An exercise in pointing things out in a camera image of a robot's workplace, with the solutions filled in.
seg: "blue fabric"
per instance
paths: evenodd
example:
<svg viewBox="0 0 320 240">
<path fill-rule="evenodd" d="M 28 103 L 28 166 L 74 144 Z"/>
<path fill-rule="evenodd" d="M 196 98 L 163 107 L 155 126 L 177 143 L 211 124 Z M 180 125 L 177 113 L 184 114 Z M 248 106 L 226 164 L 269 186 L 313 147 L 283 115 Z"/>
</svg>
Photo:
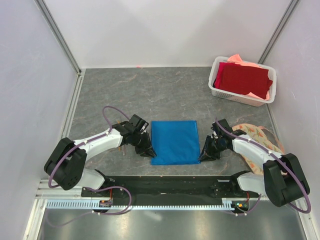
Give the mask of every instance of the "blue fabric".
<svg viewBox="0 0 320 240">
<path fill-rule="evenodd" d="M 152 121 L 151 143 L 156 157 L 151 165 L 199 164 L 197 122 Z"/>
</svg>

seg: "gray floor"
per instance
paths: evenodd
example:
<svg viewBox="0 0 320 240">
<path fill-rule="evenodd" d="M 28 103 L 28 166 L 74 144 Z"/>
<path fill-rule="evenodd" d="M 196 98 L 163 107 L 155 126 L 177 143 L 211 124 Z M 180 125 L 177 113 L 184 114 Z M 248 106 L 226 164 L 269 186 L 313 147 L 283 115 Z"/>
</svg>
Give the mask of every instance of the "gray floor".
<svg viewBox="0 0 320 240">
<path fill-rule="evenodd" d="M 59 225 L 86 211 L 51 209 L 48 219 Z M 90 214 L 62 228 L 45 224 L 42 230 L 45 240 L 306 239 L 297 213 L 287 207 L 277 208 L 270 202 L 260 202 L 248 216 L 201 210 L 132 210 L 120 216 Z"/>
<path fill-rule="evenodd" d="M 196 120 L 202 149 L 215 117 L 231 126 L 250 123 L 272 131 L 267 107 L 253 107 L 213 97 L 208 87 L 210 67 L 87 69 L 70 131 L 70 139 L 83 139 L 108 128 L 102 108 L 111 105 L 127 115 L 153 120 Z M 113 109 L 107 116 L 120 120 Z M 229 150 L 217 161 L 197 165 L 152 166 L 149 158 L 126 146 L 126 155 L 111 149 L 90 159 L 89 169 L 115 175 L 232 175 L 248 170 L 238 154 Z"/>
</svg>

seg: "white wall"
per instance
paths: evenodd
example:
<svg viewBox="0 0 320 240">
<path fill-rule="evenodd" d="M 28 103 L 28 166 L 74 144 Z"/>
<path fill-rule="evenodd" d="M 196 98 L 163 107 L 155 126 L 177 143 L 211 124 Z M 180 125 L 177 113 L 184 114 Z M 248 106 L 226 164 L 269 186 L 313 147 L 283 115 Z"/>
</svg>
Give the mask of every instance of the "white wall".
<svg viewBox="0 0 320 240">
<path fill-rule="evenodd" d="M 22 239 L 76 82 L 33 0 L 0 1 L 0 238 Z"/>
<path fill-rule="evenodd" d="M 277 71 L 271 111 L 286 152 L 298 156 L 320 223 L 320 1 L 300 1 L 266 65 Z"/>
<path fill-rule="evenodd" d="M 290 0 L 45 0 L 82 68 L 257 62 Z"/>
</svg>

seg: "reflective floor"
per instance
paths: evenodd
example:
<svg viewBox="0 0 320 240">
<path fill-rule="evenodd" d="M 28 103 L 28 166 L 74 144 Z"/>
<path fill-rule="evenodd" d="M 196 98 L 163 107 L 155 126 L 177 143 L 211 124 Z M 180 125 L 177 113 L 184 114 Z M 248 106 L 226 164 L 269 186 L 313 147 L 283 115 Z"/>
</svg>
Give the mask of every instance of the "reflective floor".
<svg viewBox="0 0 320 240">
<path fill-rule="evenodd" d="M 46 211 L 50 222 L 58 225 L 88 210 Z M 44 238 L 39 236 L 39 240 L 306 239 L 297 213 L 269 202 L 260 202 L 248 216 L 238 217 L 209 210 L 132 210 L 119 216 L 89 214 L 60 228 L 44 224 L 41 232 Z"/>
</svg>

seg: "gray marble surface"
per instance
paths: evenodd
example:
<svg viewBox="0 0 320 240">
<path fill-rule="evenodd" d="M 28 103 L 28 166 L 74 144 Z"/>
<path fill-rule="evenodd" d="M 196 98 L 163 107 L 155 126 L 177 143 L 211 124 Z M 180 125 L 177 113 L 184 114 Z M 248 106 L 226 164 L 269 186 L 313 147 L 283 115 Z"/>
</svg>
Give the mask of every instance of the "gray marble surface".
<svg viewBox="0 0 320 240">
<path fill-rule="evenodd" d="M 129 117 L 137 114 L 151 121 L 196 120 L 200 149 L 211 134 L 215 117 L 226 118 L 231 126 L 249 123 L 272 131 L 265 105 L 261 107 L 212 96 L 208 87 L 210 67 L 104 68 L 87 69 L 75 110 L 70 139 L 83 139 L 108 128 L 103 118 L 105 105 L 123 110 Z M 106 112 L 114 124 L 121 115 Z M 132 146 L 123 156 L 117 148 L 87 161 L 89 169 L 116 175 L 232 175 L 249 170 L 236 153 L 226 150 L 221 159 L 196 165 L 153 166 L 150 159 L 136 155 Z"/>
</svg>

